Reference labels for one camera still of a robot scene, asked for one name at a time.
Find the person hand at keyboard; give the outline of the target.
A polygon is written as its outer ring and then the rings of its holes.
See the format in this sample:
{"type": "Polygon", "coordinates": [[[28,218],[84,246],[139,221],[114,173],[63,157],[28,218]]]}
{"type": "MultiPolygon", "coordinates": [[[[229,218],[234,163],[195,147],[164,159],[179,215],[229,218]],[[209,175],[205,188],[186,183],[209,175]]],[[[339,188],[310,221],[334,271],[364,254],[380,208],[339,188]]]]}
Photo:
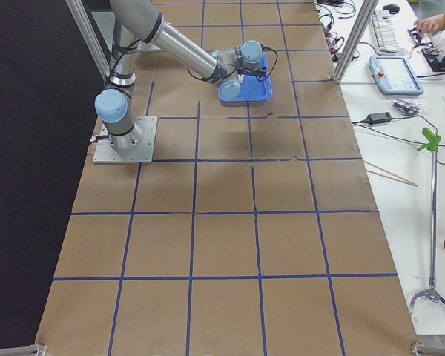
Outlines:
{"type": "Polygon", "coordinates": [[[415,22],[415,28],[422,33],[436,33],[442,27],[442,19],[436,17],[429,17],[425,19],[418,19],[415,22]]]}

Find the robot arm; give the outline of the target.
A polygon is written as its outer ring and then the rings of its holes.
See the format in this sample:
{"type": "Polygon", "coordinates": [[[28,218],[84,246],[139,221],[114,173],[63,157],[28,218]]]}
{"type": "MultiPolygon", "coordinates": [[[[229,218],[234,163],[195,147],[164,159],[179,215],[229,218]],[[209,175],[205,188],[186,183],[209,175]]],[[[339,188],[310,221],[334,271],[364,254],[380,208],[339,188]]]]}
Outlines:
{"type": "Polygon", "coordinates": [[[110,5],[115,16],[111,60],[94,107],[113,152],[129,152],[144,138],[143,129],[131,115],[134,61],[141,57],[140,44],[154,61],[176,62],[194,79],[217,87],[225,100],[236,99],[243,92],[243,78],[262,82],[269,75],[263,65],[265,46],[256,40],[208,52],[168,22],[152,1],[111,1],[110,5]]]}

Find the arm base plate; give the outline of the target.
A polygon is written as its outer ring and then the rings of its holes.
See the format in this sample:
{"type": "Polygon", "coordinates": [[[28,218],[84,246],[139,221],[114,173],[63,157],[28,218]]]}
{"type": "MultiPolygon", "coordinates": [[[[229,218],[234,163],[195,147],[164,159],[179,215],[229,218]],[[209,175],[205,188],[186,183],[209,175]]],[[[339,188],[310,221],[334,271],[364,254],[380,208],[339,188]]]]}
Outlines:
{"type": "Polygon", "coordinates": [[[102,124],[101,136],[96,143],[94,164],[136,164],[152,163],[158,116],[133,117],[133,129],[124,136],[108,133],[102,124]]]}
{"type": "Polygon", "coordinates": [[[162,52],[162,49],[153,43],[139,41],[137,45],[138,52],[162,52]]]}

